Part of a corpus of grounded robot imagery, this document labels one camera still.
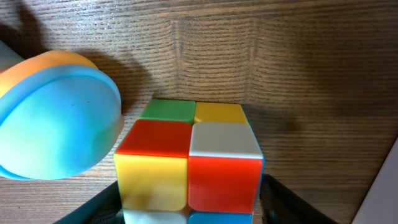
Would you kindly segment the colourful two-by-two puzzle cube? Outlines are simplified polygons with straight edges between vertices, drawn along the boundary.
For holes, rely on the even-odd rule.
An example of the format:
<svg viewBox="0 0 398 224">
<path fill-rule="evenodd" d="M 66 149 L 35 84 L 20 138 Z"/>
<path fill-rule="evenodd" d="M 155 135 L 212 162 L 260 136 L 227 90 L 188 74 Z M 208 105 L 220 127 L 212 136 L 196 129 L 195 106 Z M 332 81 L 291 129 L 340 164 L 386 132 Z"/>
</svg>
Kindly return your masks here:
<svg viewBox="0 0 398 224">
<path fill-rule="evenodd" d="M 114 163 L 126 223 L 251 223 L 265 159 L 241 105 L 153 99 Z"/>
</svg>

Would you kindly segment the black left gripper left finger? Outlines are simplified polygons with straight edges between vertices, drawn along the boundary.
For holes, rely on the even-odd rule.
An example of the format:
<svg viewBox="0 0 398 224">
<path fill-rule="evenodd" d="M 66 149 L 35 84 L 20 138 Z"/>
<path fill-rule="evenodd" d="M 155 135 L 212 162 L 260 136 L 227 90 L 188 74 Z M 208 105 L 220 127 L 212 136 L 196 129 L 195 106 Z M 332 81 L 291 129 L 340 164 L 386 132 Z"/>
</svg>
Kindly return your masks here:
<svg viewBox="0 0 398 224">
<path fill-rule="evenodd" d="M 55 224 L 124 224 L 118 182 L 115 181 Z"/>
</svg>

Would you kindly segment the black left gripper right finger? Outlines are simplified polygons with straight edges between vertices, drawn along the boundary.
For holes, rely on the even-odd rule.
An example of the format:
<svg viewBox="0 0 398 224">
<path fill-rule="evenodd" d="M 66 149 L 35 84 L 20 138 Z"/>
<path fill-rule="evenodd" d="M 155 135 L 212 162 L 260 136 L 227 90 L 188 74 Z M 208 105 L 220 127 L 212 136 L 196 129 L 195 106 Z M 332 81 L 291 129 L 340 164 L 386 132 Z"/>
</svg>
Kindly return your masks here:
<svg viewBox="0 0 398 224">
<path fill-rule="evenodd" d="M 267 224 L 337 224 L 269 174 L 259 190 L 262 222 Z"/>
</svg>

